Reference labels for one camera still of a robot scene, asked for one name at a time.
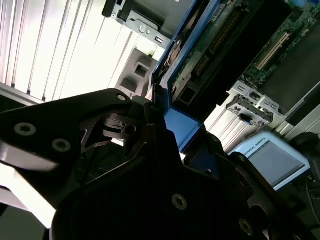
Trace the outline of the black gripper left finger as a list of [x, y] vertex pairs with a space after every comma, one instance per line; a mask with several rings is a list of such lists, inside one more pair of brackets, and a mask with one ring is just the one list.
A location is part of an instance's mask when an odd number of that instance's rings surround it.
[[[103, 175], [66, 193], [81, 154], [124, 140], [124, 154], [142, 169]], [[194, 212], [192, 172], [183, 167], [163, 110], [148, 99], [110, 88], [0, 115], [0, 184], [33, 213], [67, 208], [76, 213], [114, 211]], [[163, 176], [145, 161], [161, 159]]]

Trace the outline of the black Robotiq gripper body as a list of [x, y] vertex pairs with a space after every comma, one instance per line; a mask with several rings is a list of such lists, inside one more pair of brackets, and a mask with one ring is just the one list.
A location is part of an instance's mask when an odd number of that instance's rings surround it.
[[69, 195], [53, 240], [248, 240], [249, 208], [234, 165], [208, 151], [188, 167], [174, 149], [143, 149]]

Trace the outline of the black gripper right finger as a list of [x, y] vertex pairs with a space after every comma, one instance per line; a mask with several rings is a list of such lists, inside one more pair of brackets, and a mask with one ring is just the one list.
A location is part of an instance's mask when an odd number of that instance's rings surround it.
[[226, 154], [219, 139], [206, 134], [217, 162], [228, 240], [311, 240], [312, 233], [241, 153]]

